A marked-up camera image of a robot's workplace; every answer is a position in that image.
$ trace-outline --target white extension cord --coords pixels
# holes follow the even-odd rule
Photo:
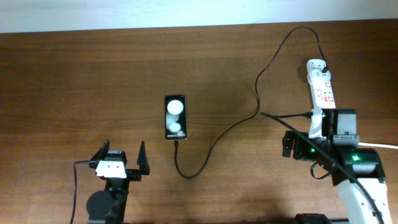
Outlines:
[[[373,144],[373,143],[359,142],[358,145],[359,146],[368,146],[368,147],[384,147],[384,148],[389,148],[389,149],[398,149],[398,146],[387,145],[387,144]]]

